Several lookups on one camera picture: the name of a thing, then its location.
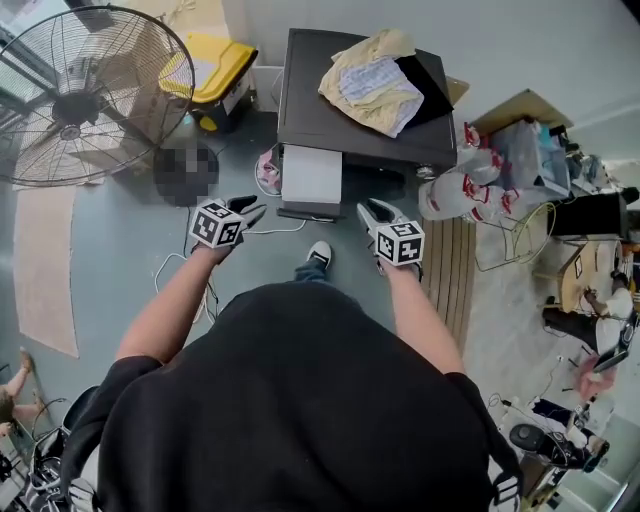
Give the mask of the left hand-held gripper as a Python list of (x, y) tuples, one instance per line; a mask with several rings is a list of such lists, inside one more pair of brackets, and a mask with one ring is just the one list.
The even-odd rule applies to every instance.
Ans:
[(266, 204), (254, 205), (256, 201), (256, 195), (206, 199), (195, 209), (188, 235), (211, 249), (234, 247), (267, 211)]

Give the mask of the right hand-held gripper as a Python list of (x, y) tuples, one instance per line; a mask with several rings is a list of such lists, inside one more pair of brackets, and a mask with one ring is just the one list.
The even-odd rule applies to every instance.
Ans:
[(419, 222), (410, 220), (399, 208), (368, 198), (356, 205), (356, 213), (370, 238), (374, 254), (394, 267), (420, 265), (425, 233)]

